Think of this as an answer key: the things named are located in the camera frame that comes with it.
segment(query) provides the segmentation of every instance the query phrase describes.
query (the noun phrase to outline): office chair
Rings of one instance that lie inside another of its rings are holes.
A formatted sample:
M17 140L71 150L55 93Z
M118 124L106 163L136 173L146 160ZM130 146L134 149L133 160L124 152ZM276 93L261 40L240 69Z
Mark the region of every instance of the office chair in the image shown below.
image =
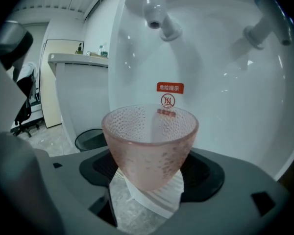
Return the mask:
M22 122L29 119L31 115L29 99L31 97L32 86L35 81L33 79L33 76L34 76L34 71L32 72L31 76L24 77L17 82L17 85L26 96L26 101L21 107L19 113L17 114L15 118L15 125L18 125L19 129L13 133L14 136L17 136L21 132L26 132L28 136L31 138L31 134L29 133L28 127L22 126Z

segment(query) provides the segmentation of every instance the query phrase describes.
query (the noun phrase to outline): red label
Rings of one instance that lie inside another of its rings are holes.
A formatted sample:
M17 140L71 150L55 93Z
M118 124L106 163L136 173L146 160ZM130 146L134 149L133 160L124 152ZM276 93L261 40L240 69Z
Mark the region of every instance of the red label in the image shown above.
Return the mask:
M183 94L184 84L159 82L157 83L157 91Z
M166 93L161 98L161 104L163 106L171 106L173 107L175 105L175 98L173 95Z

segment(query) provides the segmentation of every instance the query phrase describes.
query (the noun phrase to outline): reception desk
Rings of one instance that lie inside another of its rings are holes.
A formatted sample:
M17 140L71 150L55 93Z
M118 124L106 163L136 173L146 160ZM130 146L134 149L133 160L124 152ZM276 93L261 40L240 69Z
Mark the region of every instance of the reception desk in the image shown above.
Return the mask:
M63 128L74 145L81 133L101 129L101 120L110 111L108 59L52 53L48 63L56 76Z

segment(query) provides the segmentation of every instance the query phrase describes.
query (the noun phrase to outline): textured glass cup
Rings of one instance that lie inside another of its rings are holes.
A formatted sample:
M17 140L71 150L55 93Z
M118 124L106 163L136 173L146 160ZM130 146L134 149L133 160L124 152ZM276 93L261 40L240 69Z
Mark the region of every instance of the textured glass cup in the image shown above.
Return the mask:
M193 146L198 127L189 112L160 105L123 107L102 120L115 162L141 190L158 189L175 175Z

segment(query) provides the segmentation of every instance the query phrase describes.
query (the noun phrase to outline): black trash can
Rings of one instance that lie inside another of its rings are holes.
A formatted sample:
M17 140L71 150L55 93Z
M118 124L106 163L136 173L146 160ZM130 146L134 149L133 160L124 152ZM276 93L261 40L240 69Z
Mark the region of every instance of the black trash can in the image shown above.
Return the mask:
M80 134L75 139L75 146L82 152L107 146L107 142L101 129L92 129Z

